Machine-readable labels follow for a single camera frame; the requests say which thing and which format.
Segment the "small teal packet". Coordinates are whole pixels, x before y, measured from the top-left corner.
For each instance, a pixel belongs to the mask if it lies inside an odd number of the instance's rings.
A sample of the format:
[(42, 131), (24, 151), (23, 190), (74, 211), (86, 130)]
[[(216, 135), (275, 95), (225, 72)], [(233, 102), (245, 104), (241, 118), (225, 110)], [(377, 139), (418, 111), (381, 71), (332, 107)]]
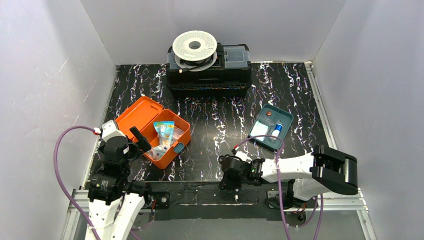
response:
[(168, 151), (168, 148), (164, 145), (158, 145), (153, 147), (151, 150), (146, 152), (146, 155), (152, 160), (160, 160), (162, 156)]

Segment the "blue cotton swab packet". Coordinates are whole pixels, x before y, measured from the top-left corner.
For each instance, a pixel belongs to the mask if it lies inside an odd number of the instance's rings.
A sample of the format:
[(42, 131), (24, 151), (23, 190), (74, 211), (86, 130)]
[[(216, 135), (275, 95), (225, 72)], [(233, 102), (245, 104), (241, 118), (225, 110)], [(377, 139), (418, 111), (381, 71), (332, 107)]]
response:
[(160, 145), (168, 150), (172, 144), (174, 135), (175, 122), (174, 121), (157, 121), (153, 123), (153, 127), (157, 132), (160, 140)]

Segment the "orange medicine box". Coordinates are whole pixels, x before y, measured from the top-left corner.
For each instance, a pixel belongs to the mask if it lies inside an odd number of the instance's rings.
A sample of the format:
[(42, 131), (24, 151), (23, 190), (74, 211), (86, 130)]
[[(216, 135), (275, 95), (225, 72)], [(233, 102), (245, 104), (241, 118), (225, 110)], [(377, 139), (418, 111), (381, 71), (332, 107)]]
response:
[(161, 158), (153, 159), (146, 151), (144, 152), (148, 160), (163, 170), (191, 141), (190, 124), (173, 111), (165, 109), (161, 104), (147, 96), (139, 98), (115, 119), (119, 130), (130, 140), (134, 143), (138, 140), (130, 131), (130, 128), (136, 127), (140, 134), (146, 137), (153, 148), (160, 145), (160, 138), (154, 129), (154, 123), (162, 121), (173, 121), (175, 126), (183, 131), (183, 134), (171, 144), (169, 150)]

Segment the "white blue medicine sachet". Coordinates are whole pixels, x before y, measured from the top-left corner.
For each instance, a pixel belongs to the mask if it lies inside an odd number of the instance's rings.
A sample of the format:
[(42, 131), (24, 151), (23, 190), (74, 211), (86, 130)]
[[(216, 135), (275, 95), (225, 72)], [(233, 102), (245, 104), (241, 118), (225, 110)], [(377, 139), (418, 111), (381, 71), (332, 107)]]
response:
[(180, 129), (177, 126), (174, 126), (172, 141), (173, 142), (177, 141), (184, 134), (184, 132), (185, 132), (184, 130)]

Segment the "teal bandage packet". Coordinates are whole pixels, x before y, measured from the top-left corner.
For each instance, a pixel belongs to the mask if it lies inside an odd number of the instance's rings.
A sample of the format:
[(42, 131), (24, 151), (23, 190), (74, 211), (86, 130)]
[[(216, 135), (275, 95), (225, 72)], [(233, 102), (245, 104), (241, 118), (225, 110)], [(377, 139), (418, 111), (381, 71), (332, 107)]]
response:
[(274, 124), (271, 121), (261, 121), (257, 120), (251, 128), (250, 136), (254, 137), (255, 140), (263, 142), (265, 140), (265, 135), (269, 135), (271, 128)]

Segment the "small blue capped bottle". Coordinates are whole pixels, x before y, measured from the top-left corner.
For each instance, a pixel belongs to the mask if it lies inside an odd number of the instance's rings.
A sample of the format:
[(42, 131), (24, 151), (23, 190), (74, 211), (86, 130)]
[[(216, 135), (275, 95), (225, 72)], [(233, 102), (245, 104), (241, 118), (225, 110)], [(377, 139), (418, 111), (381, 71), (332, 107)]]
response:
[(274, 130), (271, 133), (271, 136), (277, 138), (279, 134), (281, 133), (282, 129), (283, 129), (283, 125), (281, 123), (277, 123), (274, 127)]

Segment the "teal divided tray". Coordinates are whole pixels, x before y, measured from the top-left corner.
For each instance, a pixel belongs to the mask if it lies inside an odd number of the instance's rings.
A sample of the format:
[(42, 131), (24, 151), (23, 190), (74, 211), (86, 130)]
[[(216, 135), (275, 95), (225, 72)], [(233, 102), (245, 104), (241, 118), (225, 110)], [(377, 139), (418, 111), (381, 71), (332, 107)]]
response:
[(293, 120), (294, 116), (288, 111), (271, 104), (265, 104), (256, 116), (248, 136), (259, 136), (253, 138), (253, 140), (270, 150), (277, 151), (282, 146), (282, 142), (274, 137), (284, 140)]

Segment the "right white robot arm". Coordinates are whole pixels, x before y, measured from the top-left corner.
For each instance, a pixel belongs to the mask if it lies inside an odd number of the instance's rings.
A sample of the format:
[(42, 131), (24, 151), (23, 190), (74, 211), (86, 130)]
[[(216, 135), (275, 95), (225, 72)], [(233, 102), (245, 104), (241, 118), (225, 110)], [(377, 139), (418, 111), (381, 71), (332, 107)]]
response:
[(352, 196), (359, 191), (357, 158), (324, 145), (316, 145), (311, 153), (278, 160), (251, 159), (233, 150), (231, 155), (221, 155), (218, 162), (223, 172), (221, 189), (286, 180), (285, 204), (306, 202), (327, 192)]

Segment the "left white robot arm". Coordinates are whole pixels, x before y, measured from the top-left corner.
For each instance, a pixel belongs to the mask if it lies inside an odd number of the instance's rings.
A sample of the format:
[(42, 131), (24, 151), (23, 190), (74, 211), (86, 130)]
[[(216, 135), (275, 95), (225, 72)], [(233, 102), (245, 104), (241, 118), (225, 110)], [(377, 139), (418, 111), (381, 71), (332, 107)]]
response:
[(88, 219), (85, 239), (125, 240), (146, 204), (147, 184), (129, 181), (131, 162), (140, 148), (109, 120), (100, 128), (103, 168), (91, 177), (88, 188)]

